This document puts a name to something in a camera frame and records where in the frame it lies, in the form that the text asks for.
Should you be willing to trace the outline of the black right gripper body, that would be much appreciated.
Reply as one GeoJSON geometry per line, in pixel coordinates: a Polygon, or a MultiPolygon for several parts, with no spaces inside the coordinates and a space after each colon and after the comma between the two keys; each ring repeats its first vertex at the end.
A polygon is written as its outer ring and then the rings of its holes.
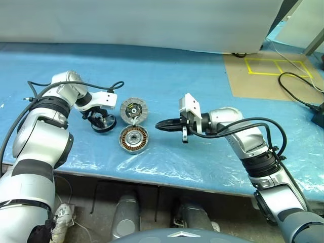
{"type": "Polygon", "coordinates": [[[188,143],[188,136],[203,135],[201,121],[202,119],[192,112],[180,113],[180,131],[183,143],[188,143]]]}

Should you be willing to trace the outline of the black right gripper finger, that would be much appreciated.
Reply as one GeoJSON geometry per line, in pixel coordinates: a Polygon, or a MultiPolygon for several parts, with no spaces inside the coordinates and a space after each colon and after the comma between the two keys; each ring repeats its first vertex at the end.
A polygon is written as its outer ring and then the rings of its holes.
{"type": "Polygon", "coordinates": [[[165,132],[179,132],[181,131],[180,125],[155,125],[155,128],[165,132]]]}
{"type": "Polygon", "coordinates": [[[159,121],[156,126],[179,126],[180,125],[180,119],[179,118],[170,118],[165,119],[162,121],[159,121]]]}

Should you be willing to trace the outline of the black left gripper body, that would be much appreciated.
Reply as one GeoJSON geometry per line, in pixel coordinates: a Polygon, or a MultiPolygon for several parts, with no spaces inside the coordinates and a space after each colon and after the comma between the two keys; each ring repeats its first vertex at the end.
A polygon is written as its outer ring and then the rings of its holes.
{"type": "Polygon", "coordinates": [[[102,109],[100,107],[92,107],[86,111],[81,111],[83,119],[90,119],[95,117],[106,118],[108,117],[108,112],[106,109],[102,109]]]}

